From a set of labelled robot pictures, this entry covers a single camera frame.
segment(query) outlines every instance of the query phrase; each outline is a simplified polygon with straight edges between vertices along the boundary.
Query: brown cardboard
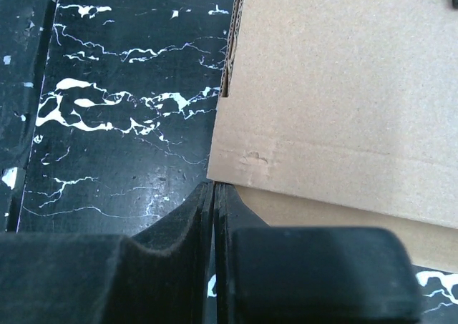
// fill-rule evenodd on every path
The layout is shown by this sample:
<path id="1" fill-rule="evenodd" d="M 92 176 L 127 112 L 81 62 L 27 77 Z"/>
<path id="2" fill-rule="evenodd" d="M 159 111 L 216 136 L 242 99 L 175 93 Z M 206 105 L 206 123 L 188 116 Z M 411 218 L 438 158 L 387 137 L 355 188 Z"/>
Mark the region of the brown cardboard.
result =
<path id="1" fill-rule="evenodd" d="M 416 260 L 449 266 L 458 235 L 445 229 L 458 229 L 458 12 L 450 0 L 242 5 L 208 177 L 397 217 L 389 220 L 421 229 L 422 242 L 447 232 L 446 245 L 432 238 L 434 261 L 426 253 Z M 341 223 L 342 207 L 321 206 Z M 357 213 L 345 223 L 359 225 Z"/>

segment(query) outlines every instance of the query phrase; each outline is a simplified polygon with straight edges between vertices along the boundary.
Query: black marble surface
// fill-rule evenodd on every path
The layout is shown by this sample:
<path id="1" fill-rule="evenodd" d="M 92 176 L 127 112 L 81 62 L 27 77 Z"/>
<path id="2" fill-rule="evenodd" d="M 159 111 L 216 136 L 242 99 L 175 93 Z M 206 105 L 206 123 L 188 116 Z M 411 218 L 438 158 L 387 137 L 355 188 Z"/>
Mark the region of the black marble surface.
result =
<path id="1" fill-rule="evenodd" d="M 132 235 L 205 179 L 232 1 L 60 0 L 18 231 Z M 454 323 L 458 275 L 416 271 Z"/>

